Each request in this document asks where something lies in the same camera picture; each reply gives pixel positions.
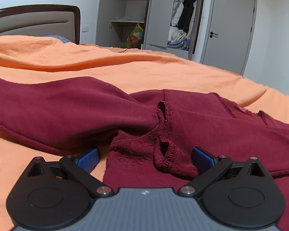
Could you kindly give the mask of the maroon long sleeve shirt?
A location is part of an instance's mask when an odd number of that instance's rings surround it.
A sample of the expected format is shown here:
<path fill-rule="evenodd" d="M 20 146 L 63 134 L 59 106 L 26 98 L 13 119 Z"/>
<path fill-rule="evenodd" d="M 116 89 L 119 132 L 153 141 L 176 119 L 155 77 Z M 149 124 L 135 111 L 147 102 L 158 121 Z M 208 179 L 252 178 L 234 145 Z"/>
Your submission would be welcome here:
<path fill-rule="evenodd" d="M 178 189 L 199 175 L 195 146 L 236 161 L 258 157 L 286 199 L 279 227 L 289 230 L 289 124 L 216 93 L 127 94 L 91 77 L 34 85 L 0 79 L 0 131 L 60 156 L 109 144 L 103 180 L 114 189 Z"/>

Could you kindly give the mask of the white folded clothes pile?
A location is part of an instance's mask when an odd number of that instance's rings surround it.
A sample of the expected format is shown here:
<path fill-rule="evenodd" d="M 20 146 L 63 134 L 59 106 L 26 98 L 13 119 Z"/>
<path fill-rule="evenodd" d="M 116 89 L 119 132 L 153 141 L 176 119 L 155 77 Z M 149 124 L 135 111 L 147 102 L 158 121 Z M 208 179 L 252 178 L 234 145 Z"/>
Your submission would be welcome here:
<path fill-rule="evenodd" d="M 168 43 L 180 42 L 187 38 L 187 33 L 178 27 L 171 26 L 169 29 Z"/>

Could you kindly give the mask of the white clothes on shelf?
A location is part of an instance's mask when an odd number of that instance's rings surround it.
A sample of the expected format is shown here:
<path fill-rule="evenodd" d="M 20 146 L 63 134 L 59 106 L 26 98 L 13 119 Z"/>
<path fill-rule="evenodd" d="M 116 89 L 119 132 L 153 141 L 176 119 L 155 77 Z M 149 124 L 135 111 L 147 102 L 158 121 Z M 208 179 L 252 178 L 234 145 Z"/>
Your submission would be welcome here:
<path fill-rule="evenodd" d="M 131 16 L 122 16 L 122 17 L 117 17 L 116 21 L 137 21 L 143 23 L 145 20 L 144 17 L 131 17 Z"/>

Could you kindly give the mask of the blue patterned pillow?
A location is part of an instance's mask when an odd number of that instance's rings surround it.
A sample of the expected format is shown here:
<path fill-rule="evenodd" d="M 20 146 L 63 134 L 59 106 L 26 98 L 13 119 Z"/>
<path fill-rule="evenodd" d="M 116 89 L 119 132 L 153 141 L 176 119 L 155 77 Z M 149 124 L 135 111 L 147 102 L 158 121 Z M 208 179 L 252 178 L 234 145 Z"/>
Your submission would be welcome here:
<path fill-rule="evenodd" d="M 63 44 L 72 43 L 72 41 L 68 40 L 67 38 L 65 38 L 61 35 L 46 35 L 45 37 L 57 39 L 60 42 L 62 42 Z"/>

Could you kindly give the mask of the blue striped folded cloth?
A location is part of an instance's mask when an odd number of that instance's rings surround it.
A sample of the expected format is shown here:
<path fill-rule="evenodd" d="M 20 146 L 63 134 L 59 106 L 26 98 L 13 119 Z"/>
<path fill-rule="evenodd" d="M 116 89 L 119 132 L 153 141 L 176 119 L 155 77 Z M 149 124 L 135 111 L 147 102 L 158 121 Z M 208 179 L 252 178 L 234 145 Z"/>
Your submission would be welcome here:
<path fill-rule="evenodd" d="M 190 42 L 191 42 L 190 39 L 183 39 L 181 41 L 169 43 L 167 47 L 172 49 L 181 49 L 184 51 L 188 51 Z"/>

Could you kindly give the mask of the colourful fruit print bag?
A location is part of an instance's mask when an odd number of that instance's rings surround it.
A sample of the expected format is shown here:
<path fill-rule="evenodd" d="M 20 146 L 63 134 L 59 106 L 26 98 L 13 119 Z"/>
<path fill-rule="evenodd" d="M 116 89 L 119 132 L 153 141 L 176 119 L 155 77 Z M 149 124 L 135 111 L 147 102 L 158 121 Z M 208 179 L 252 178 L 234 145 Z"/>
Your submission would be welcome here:
<path fill-rule="evenodd" d="M 127 40 L 122 44 L 122 48 L 124 49 L 135 49 L 140 46 L 142 43 L 142 39 L 144 36 L 144 30 L 141 24 L 136 24 Z"/>

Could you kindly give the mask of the grey room door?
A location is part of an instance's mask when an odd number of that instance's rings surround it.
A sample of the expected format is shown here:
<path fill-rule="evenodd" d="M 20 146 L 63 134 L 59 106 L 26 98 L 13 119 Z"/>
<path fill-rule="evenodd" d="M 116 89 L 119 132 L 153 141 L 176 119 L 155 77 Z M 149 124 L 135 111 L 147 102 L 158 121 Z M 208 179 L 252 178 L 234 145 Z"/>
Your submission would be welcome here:
<path fill-rule="evenodd" d="M 243 74 L 253 39 L 257 0 L 209 0 L 201 63 Z M 219 36 L 210 38 L 210 32 Z"/>

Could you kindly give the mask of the brown beige bed headboard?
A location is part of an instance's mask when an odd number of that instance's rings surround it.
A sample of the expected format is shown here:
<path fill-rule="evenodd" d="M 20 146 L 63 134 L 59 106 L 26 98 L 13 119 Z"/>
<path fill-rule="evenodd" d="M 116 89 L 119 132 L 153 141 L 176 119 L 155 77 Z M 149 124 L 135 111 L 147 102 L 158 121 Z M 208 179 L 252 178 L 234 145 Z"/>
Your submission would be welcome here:
<path fill-rule="evenodd" d="M 80 43 L 80 9 L 73 5 L 36 4 L 0 9 L 0 36 L 60 35 Z"/>

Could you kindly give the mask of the black hanging garment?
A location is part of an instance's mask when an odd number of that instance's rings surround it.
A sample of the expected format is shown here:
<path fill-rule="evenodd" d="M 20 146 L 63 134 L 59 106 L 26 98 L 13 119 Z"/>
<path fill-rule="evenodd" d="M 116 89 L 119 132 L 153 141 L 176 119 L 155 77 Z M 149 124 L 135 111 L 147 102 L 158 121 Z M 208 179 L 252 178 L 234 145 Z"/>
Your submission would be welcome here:
<path fill-rule="evenodd" d="M 194 3 L 196 0 L 184 0 L 183 1 L 183 11 L 178 21 L 178 28 L 183 30 L 185 33 L 189 31 L 189 25 L 194 12 Z"/>

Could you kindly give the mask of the grey built-in wardrobe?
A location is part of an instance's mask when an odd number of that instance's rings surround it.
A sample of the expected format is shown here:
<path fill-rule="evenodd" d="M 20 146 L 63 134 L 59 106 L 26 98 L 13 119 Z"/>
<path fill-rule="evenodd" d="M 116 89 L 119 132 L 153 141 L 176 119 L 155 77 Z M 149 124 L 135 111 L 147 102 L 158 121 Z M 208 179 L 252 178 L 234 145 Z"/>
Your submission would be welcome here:
<path fill-rule="evenodd" d="M 174 0 L 99 0 L 95 42 L 99 46 L 122 48 L 122 44 L 139 23 L 144 36 L 136 49 L 162 51 L 191 60 L 196 48 L 203 2 L 204 0 L 196 0 L 194 3 L 186 38 L 191 41 L 188 51 L 167 47 Z M 144 17 L 144 22 L 116 21 L 117 17 L 122 16 L 141 16 Z"/>

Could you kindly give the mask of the white hanging jacket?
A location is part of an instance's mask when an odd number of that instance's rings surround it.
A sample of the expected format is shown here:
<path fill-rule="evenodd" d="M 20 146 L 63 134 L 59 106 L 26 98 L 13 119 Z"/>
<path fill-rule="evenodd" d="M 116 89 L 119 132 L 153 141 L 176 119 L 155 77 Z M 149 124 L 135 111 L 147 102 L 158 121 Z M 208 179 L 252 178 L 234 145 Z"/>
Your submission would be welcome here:
<path fill-rule="evenodd" d="M 183 2 L 184 0 L 174 0 L 171 17 L 171 26 L 173 27 L 178 25 L 179 19 L 184 9 Z"/>

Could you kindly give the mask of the white wall socket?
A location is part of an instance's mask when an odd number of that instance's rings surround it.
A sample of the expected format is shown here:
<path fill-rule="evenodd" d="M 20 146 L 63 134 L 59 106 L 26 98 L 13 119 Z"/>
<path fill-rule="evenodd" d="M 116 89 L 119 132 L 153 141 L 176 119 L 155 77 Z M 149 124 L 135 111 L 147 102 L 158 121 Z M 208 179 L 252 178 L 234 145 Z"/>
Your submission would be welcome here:
<path fill-rule="evenodd" d="M 82 27 L 82 32 L 88 32 L 89 31 L 89 27 L 88 26 L 83 26 Z"/>

